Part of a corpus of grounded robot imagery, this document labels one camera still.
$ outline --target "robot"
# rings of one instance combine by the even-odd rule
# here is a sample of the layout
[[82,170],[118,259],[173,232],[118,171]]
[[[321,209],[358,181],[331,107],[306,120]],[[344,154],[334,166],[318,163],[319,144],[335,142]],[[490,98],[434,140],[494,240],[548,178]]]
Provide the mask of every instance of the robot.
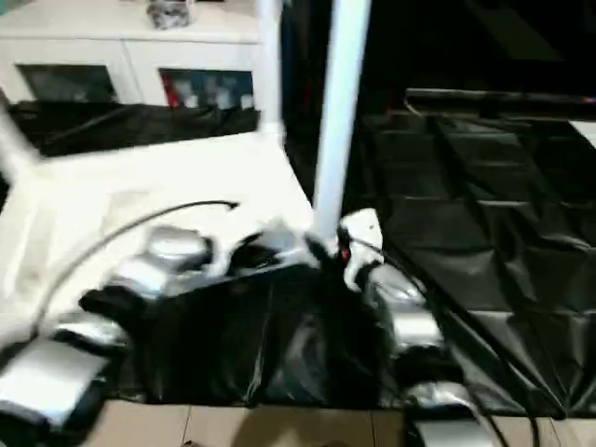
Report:
[[[238,222],[238,213],[230,213],[230,222]],[[361,296],[382,328],[383,352],[403,390],[404,445],[493,445],[424,284],[384,259],[376,247],[376,227],[364,235],[368,241],[354,237],[362,234],[358,223],[366,221],[363,215],[342,220],[331,243],[298,237],[282,224],[230,224],[217,238],[154,227],[144,249],[111,272],[102,288],[86,292],[78,309],[49,330],[33,332],[29,341],[2,350],[0,445],[81,443],[115,388],[124,357],[142,336],[143,316],[158,300],[173,300],[180,293],[200,299],[201,291],[223,281],[267,280],[297,264],[315,265],[321,257],[341,266],[345,285]],[[234,266],[235,256],[255,237],[265,241],[276,261]]]

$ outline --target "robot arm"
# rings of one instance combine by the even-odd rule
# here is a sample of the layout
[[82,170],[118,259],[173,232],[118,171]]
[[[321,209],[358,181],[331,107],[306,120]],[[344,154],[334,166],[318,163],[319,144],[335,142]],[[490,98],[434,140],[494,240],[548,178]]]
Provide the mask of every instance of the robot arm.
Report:
[[[78,311],[46,336],[15,346],[0,369],[0,441],[6,447],[30,447],[84,440],[115,386],[123,358],[142,334],[145,308],[189,270],[206,278],[222,274],[239,241],[260,228],[230,230],[218,242],[190,230],[155,228],[143,251],[120,265],[101,291],[86,293]],[[360,290],[375,313],[403,390],[405,445],[493,445],[421,286],[383,264],[382,257],[347,252],[352,257],[346,285]]]
[[403,390],[407,446],[490,447],[421,286],[389,264],[360,269],[357,282],[385,335],[386,352]]

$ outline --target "cable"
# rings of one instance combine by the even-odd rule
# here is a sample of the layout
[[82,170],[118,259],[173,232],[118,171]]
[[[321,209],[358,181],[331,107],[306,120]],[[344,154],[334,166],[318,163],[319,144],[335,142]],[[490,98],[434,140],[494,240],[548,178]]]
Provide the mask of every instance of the cable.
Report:
[[[412,282],[412,284],[415,286],[416,289],[418,289],[418,291],[424,296],[426,295],[426,292],[423,291],[422,287],[420,286],[420,281],[413,276],[408,269],[404,268],[402,263],[400,263],[399,261],[397,261],[396,259],[394,259],[387,251],[384,251],[383,249],[379,249],[378,247],[375,247],[373,244],[370,244],[369,242],[366,242],[364,240],[361,239],[357,239],[354,238],[352,236],[350,236],[350,240],[353,242],[356,242],[364,247],[367,247],[373,251],[376,251],[378,254],[382,255],[384,258],[386,258],[388,260],[388,262],[393,265],[394,267],[398,268],[401,273],[408,279],[410,280],[410,282]],[[511,369],[511,364],[509,361],[507,361],[506,359],[504,359],[501,355],[499,355],[496,351],[495,351],[496,356],[498,357],[499,361],[505,366],[506,370],[508,371],[508,373],[512,376],[515,377],[515,372],[513,372],[513,370]],[[503,446],[503,447],[508,447],[508,441],[505,438],[505,435],[503,434],[502,430],[499,428],[498,424],[496,423],[496,421],[494,420],[494,418],[488,414],[486,408],[483,406],[483,404],[481,403],[481,400],[478,398],[478,396],[476,395],[476,393],[472,392],[470,389],[468,390],[468,393],[470,394],[470,397],[473,400],[474,405],[478,408],[479,413],[481,414],[481,416],[483,416],[489,423],[489,425],[491,426],[491,429],[493,430],[493,432],[495,433],[495,435],[497,436],[497,438],[499,439],[499,443]],[[536,418],[533,416],[528,416],[528,422],[530,424],[530,431],[532,434],[532,445],[534,447],[540,447],[541,445],[541,439],[540,439],[540,430],[538,427],[538,423],[536,421]]]
[[39,333],[39,329],[43,322],[44,317],[46,316],[47,310],[49,309],[49,305],[51,304],[56,291],[66,282],[67,279],[71,277],[71,275],[76,271],[76,269],[84,264],[86,261],[91,258],[95,253],[99,250],[104,248],[113,240],[121,237],[122,235],[126,234],[130,230],[145,224],[147,222],[153,221],[154,219],[165,216],[167,214],[171,214],[174,211],[178,210],[185,210],[187,208],[194,208],[194,207],[206,207],[212,205],[223,205],[227,206],[230,210],[233,210],[238,206],[237,202],[230,202],[227,200],[200,200],[194,202],[186,202],[180,205],[175,205],[173,207],[168,207],[163,210],[152,211],[144,216],[135,219],[130,223],[126,223],[125,225],[121,226],[120,228],[116,229],[114,232],[110,233],[106,237],[103,237],[95,244],[91,245],[88,249],[83,251],[80,255],[76,256],[74,260],[69,263],[62,271],[59,273],[56,278],[54,279],[53,283],[50,285],[47,292],[43,295],[41,300],[41,307],[37,317],[34,320],[34,329],[33,329],[33,336],[36,336]]

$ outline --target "black tarp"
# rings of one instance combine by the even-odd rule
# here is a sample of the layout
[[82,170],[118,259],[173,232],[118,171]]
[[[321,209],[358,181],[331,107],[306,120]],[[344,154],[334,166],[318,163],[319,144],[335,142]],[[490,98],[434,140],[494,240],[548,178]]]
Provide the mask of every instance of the black tarp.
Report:
[[[28,107],[29,128],[19,110],[13,113],[46,155],[223,134],[220,117],[203,128],[190,117],[196,112],[132,106],[99,122],[105,111],[94,115],[88,126],[74,112],[79,121],[73,126],[82,131],[68,134],[62,122],[56,138],[48,130],[56,114]],[[34,129],[36,119],[46,129]],[[227,119],[228,132],[254,123],[254,115],[240,112]],[[236,128],[236,122],[243,124]],[[286,144],[309,195],[316,127],[289,126]],[[596,152],[568,124],[358,119],[344,210],[377,209],[386,249],[431,284],[454,353],[492,413],[596,415],[593,166]],[[153,335],[167,335],[177,357],[147,368],[149,377],[140,382],[149,380],[151,393],[135,396],[167,403],[190,396],[194,404],[399,407],[379,363],[373,321],[358,297],[335,279],[311,273],[294,272],[301,293],[290,293],[295,288],[288,284],[295,283],[285,278],[241,287],[245,299],[238,290],[223,291],[191,304],[193,312],[178,314],[184,324],[165,326],[177,332]],[[189,390],[193,379],[200,384]],[[133,396],[132,388],[123,383],[122,396]]]

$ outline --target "white table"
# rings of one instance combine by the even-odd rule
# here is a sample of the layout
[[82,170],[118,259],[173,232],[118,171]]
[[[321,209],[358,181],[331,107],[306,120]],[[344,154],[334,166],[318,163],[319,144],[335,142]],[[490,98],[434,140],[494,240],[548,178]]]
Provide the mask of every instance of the white table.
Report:
[[[253,132],[43,161],[18,178],[0,214],[0,337],[29,326],[54,274],[122,224],[148,211],[196,200],[261,201],[305,231],[312,209],[277,135]],[[157,223],[216,234],[225,210],[180,211],[110,244],[57,293],[52,319],[102,283],[106,269],[136,252]]]

